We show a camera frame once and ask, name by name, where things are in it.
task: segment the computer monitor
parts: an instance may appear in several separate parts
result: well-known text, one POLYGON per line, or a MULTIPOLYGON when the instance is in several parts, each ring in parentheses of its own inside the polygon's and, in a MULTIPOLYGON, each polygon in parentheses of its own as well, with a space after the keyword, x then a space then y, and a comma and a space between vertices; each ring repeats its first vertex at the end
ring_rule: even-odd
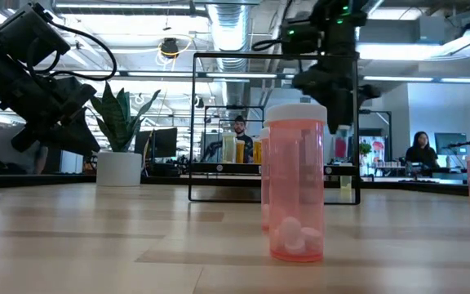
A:
POLYGON ((467 136, 462 133, 435 133, 435 145, 439 155, 467 155, 467 146, 449 148, 449 144, 467 142, 467 136))
POLYGON ((169 158, 177 154, 177 128, 166 130, 156 130, 150 139, 151 131, 140 131, 135 137, 135 153, 143 154, 146 143, 150 140, 150 145, 154 144, 155 158, 169 158))

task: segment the metal frame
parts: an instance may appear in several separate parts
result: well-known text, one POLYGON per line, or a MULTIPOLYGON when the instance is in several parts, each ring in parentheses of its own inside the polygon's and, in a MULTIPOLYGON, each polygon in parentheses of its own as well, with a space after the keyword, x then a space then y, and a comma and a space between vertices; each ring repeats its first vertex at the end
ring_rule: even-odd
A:
MULTIPOLYGON (((326 58, 352 59, 352 106, 353 106, 353 145, 356 146, 353 152, 353 175, 355 177, 355 201, 353 203, 325 203, 326 205, 358 205, 361 203, 361 177, 360 177, 360 154, 358 137, 358 66, 357 58, 354 56, 303 56, 303 55, 282 55, 282 54, 255 54, 255 53, 223 53, 223 52, 198 52, 193 55, 193 75, 192 75, 192 97, 195 96, 195 82, 197 80, 197 60, 200 58, 246 58, 246 59, 270 59, 270 60, 320 60, 326 58)), ((190 135, 190 166, 188 171, 188 200, 205 203, 258 203, 256 201, 237 201, 227 199, 197 199, 192 198, 193 187, 193 124, 195 120, 195 106, 191 106, 191 135, 190 135)))
MULTIPOLYGON (((263 106, 240 106, 240 107, 233 107, 233 106, 217 106, 217 105, 208 105, 204 106, 204 134, 206 134, 206 120, 208 116, 208 109, 260 109, 262 111, 262 119, 247 119, 246 122, 262 122, 264 124, 264 107, 263 106)), ((217 131, 220 129, 220 122, 227 122, 233 121, 234 119, 226 119, 226 118, 219 118, 219 127, 217 131)), ((206 142, 202 142, 202 149, 206 149, 206 142)))

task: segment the wooden table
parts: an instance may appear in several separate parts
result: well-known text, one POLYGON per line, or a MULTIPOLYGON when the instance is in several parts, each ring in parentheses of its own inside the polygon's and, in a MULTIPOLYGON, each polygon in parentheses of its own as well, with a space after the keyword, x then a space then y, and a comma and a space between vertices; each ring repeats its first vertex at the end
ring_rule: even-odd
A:
POLYGON ((0 294, 470 294, 467 198, 364 190, 326 207, 325 260, 295 264, 269 257, 259 204, 186 189, 0 189, 0 294))

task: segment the white plant pot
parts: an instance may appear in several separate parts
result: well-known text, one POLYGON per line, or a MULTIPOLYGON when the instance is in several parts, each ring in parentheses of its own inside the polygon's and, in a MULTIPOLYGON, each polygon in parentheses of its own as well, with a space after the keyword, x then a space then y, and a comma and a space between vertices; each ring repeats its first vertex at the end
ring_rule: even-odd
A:
POLYGON ((142 156, 134 153, 97 154, 97 185, 108 187, 140 185, 141 161, 142 156))

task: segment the snake plant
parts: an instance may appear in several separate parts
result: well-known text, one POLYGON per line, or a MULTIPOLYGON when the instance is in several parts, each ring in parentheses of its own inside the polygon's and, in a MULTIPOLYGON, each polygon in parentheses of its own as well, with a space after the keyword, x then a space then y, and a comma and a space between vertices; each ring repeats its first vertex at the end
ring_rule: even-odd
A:
POLYGON ((141 115, 150 109, 160 91, 153 93, 152 99, 139 109, 136 116, 130 114, 130 93, 124 92, 124 88, 114 97, 110 85, 106 83, 103 98, 91 98, 92 106, 102 117, 95 117, 99 129, 108 138, 113 152, 128 152, 131 140, 144 120, 141 115))

